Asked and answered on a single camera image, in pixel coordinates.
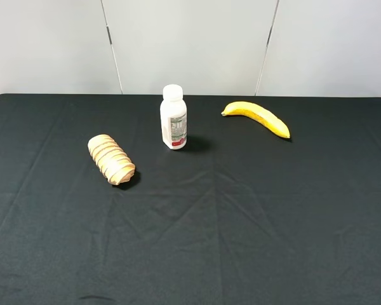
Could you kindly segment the spiral bread roll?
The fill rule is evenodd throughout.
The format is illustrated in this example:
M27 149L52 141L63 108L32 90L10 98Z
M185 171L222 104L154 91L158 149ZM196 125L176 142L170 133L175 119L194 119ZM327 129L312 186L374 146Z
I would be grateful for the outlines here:
M135 173L135 165L118 143L107 134L88 141L90 156L109 184L118 186L128 182Z

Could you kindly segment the white plastic bottle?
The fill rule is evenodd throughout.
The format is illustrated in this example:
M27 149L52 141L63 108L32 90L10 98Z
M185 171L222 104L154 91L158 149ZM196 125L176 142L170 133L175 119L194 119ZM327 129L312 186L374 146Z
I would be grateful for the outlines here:
M162 140L172 150L183 148L187 142L187 106L183 97L179 85L170 84L163 88L160 105Z

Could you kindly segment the yellow banana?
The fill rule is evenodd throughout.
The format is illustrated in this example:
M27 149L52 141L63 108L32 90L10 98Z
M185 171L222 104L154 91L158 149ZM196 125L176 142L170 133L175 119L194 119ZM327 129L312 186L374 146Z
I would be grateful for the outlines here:
M245 116L260 123L278 137L291 137L287 125L267 109L252 102L236 101L227 104L221 112L222 116Z

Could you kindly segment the black tablecloth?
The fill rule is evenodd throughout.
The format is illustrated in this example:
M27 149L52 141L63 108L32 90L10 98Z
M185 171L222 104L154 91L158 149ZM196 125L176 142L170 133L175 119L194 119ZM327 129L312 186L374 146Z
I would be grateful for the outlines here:
M0 304L381 304L381 98L185 100L172 151L159 95L0 95Z

